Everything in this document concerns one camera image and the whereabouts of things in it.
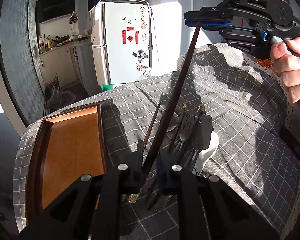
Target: brown tray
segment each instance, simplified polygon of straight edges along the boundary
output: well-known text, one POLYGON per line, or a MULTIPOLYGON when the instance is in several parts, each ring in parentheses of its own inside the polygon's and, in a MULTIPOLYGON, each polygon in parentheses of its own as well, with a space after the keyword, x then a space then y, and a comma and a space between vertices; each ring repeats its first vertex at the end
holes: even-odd
POLYGON ((82 174, 104 174, 108 163, 100 105, 45 118, 26 181, 27 223, 82 174))

